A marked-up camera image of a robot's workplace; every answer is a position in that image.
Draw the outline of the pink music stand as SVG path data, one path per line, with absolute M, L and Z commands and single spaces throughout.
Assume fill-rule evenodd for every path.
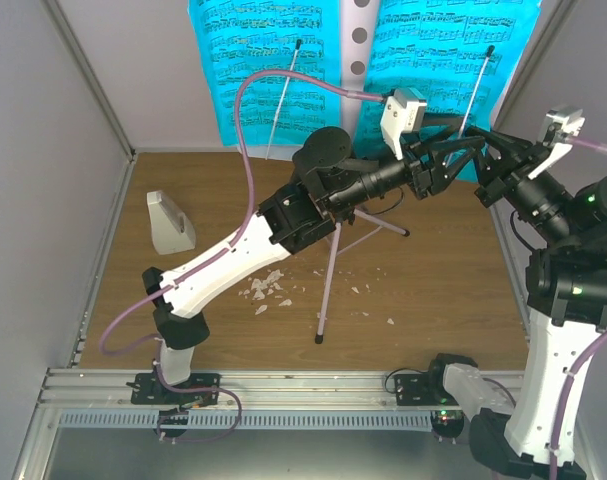
M 366 75 L 365 72 L 367 69 L 367 66 L 365 65 L 365 61 L 366 61 L 365 57 L 366 57 L 366 54 L 369 54 L 369 51 L 370 51 L 370 48 L 371 48 L 371 45 L 373 42 L 373 38 L 374 38 L 375 7 L 378 8 L 380 6 L 380 1 L 353 1 L 355 6 L 350 6 L 350 2 L 352 2 L 352 1 L 340 1 L 340 4 L 341 4 L 340 40 L 341 40 L 341 42 L 344 42 L 344 41 L 347 42 L 348 34 L 350 34 L 351 35 L 350 38 L 352 38 L 351 41 L 353 41 L 356 44 L 356 46 L 354 46 L 354 45 L 350 46 L 348 44 L 343 44 L 344 46 L 341 47 L 342 48 L 341 60 L 340 60 L 341 75 L 342 75 L 341 82 L 342 82 L 342 84 L 347 82 L 346 85 L 348 87 L 354 87 L 354 86 L 362 87 L 365 82 L 365 75 Z M 362 15 L 364 15 L 363 17 L 360 17 L 359 15 L 357 15 L 359 12 L 359 9 L 361 9 L 361 8 L 365 9 L 363 11 L 364 13 L 362 13 Z M 464 116 L 462 117 L 460 126 L 458 127 L 457 137 L 456 137 L 457 140 L 462 138 L 464 127 L 466 126 L 466 122 L 471 113 L 474 99 L 476 98 L 477 91 L 479 89 L 481 80 L 483 78 L 483 74 L 486 70 L 486 67 L 489 63 L 489 60 L 490 60 L 492 54 L 494 53 L 494 50 L 495 50 L 495 46 L 490 45 L 489 47 L 486 48 L 486 51 L 484 52 L 483 63 L 481 65 L 479 73 L 477 75 L 477 79 L 476 79 L 474 88 L 472 89 L 472 93 L 471 93 L 470 100 L 468 102 L 467 110 L 466 110 Z M 273 137 L 274 131 L 276 129 L 276 122 L 278 119 L 281 104 L 282 104 L 283 98 L 285 97 L 285 93 L 286 93 L 287 87 L 289 85 L 289 82 L 290 82 L 290 80 L 288 78 L 285 81 L 285 84 L 284 84 L 284 87 L 282 90 L 281 100 L 279 100 L 279 106 L 276 110 L 276 114 L 275 114 L 274 121 L 273 121 L 272 133 L 270 134 L 270 140 L 269 140 L 268 146 L 266 147 L 267 150 L 266 150 L 265 159 L 268 158 L 268 154 L 270 152 L 272 137 Z M 355 126 L 356 126 L 357 120 L 355 120 L 355 119 L 358 116 L 357 110 L 359 110 L 360 107 L 357 108 L 357 106 L 352 106 L 352 107 L 348 106 L 347 108 L 348 108 L 348 113 L 341 114 L 341 119 L 348 120 L 348 124 L 349 124 L 348 130 L 351 130 L 352 127 L 356 128 Z M 336 226 L 336 229 L 333 232 L 332 239 L 328 240 L 329 245 L 330 245 L 330 253 L 329 253 L 329 260 L 328 260 L 328 265 L 327 265 L 328 270 L 326 273 L 325 283 L 324 283 L 324 293 L 323 293 L 320 317 L 319 317 L 317 331 L 316 331 L 316 335 L 315 335 L 316 344 L 322 344 L 323 340 L 324 340 L 326 315 L 327 315 L 327 310 L 328 310 L 328 306 L 329 306 L 330 290 L 331 290 L 331 284 L 332 284 L 332 280 L 333 280 L 333 276 L 334 276 L 334 268 L 335 268 L 337 256 L 341 253 L 345 253 L 345 251 L 347 251 L 349 248 L 356 246 L 357 244 L 368 239 L 372 235 L 378 233 L 383 228 L 390 230 L 396 234 L 400 234 L 403 237 L 410 236 L 409 230 L 402 229 L 401 227 L 398 227 L 389 222 L 386 222 L 386 221 L 380 219 L 377 215 L 371 215 L 371 214 L 369 214 L 367 212 L 363 212 L 359 209 L 355 210 L 355 214 L 356 214 L 356 217 L 358 217 L 358 218 L 361 218 L 372 224 L 376 224 L 377 228 L 375 230 L 371 231 L 370 233 L 368 233 L 367 235 L 363 236 L 359 240 L 348 245 L 343 250 L 339 251 L 339 240 L 340 240 L 340 236 L 341 236 L 341 232 L 342 232 L 342 225 L 343 225 L 341 222 L 339 222 L 338 226 Z

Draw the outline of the white metronome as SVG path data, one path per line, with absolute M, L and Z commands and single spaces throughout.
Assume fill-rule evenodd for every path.
M 196 232 L 192 222 L 178 205 L 162 190 L 146 195 L 151 239 L 159 255 L 193 250 Z

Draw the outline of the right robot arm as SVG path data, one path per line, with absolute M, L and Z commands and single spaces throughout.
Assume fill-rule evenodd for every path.
M 473 458 L 521 479 L 581 479 L 574 432 L 592 356 L 607 340 L 607 176 L 570 194 L 548 171 L 558 145 L 471 127 L 477 197 L 507 201 L 544 240 L 525 270 L 529 353 L 515 405 L 465 356 L 440 354 L 425 382 L 434 403 L 456 402 Z

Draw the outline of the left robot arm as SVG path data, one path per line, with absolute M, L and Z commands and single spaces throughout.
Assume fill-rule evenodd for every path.
M 430 114 L 426 138 L 407 135 L 401 155 L 359 158 L 339 127 L 314 131 L 292 157 L 289 181 L 252 211 L 226 239 L 173 270 L 143 275 L 161 338 L 154 391 L 168 404 L 186 398 L 194 349 L 210 335 L 204 307 L 243 277 L 295 255 L 357 217 L 357 206 L 406 185 L 419 199 L 445 190 L 485 142 L 460 139 L 454 115 Z

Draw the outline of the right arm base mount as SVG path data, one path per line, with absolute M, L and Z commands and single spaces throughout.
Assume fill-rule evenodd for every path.
M 387 373 L 383 389 L 395 397 L 398 406 L 434 406 L 429 414 L 431 432 L 439 441 L 456 443 L 465 426 L 458 403 L 437 384 L 427 371 L 399 368 Z

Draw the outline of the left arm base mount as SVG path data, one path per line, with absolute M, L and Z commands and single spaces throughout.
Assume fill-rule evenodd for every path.
M 164 386 L 158 373 L 138 373 L 127 382 L 130 402 L 133 405 L 159 406 L 160 425 L 186 425 L 188 410 L 218 403 L 221 375 L 218 373 L 192 373 L 189 378 L 171 388 Z

